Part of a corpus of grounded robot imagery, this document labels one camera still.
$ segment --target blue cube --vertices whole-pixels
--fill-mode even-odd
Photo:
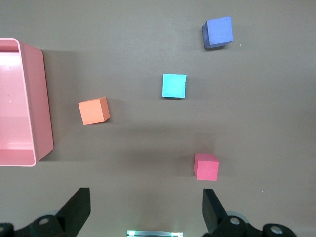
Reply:
[[[202,31],[205,49],[222,47],[234,40],[230,16],[208,20]]]
[[[186,79],[183,74],[163,74],[162,96],[168,98],[186,97]]]

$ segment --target cube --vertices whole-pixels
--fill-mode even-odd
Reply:
[[[184,74],[163,74],[162,96],[167,98],[185,98],[186,79]]]
[[[105,122],[110,118],[107,98],[87,100],[79,103],[83,125]]]
[[[0,38],[0,166],[34,166],[53,148],[43,52]]]
[[[202,32],[205,49],[222,47],[234,40],[230,16],[208,20]]]
[[[198,180],[217,180],[219,161],[214,154],[196,153],[194,174]]]

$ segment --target gray surface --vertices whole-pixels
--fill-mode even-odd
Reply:
[[[202,190],[256,228],[316,236],[316,1],[0,1],[0,36],[44,51],[55,149],[0,167],[0,222],[23,227],[90,187],[78,236],[206,232]],[[205,51],[201,27],[230,15],[235,40]],[[187,74],[184,100],[162,74]],[[108,97],[83,126],[78,102]],[[220,160],[198,181],[196,152]]]

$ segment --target pink plastic bin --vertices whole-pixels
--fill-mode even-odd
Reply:
[[[34,166],[53,147],[43,53],[0,38],[0,166]]]

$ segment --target block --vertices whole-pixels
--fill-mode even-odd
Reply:
[[[205,49],[222,47],[234,40],[230,16],[208,20],[202,26],[202,32]]]
[[[105,122],[110,118],[107,98],[87,100],[79,103],[83,125]]]
[[[184,74],[163,74],[162,96],[167,98],[186,97],[186,79]]]
[[[196,153],[194,174],[198,180],[217,180],[219,161],[214,154]]]

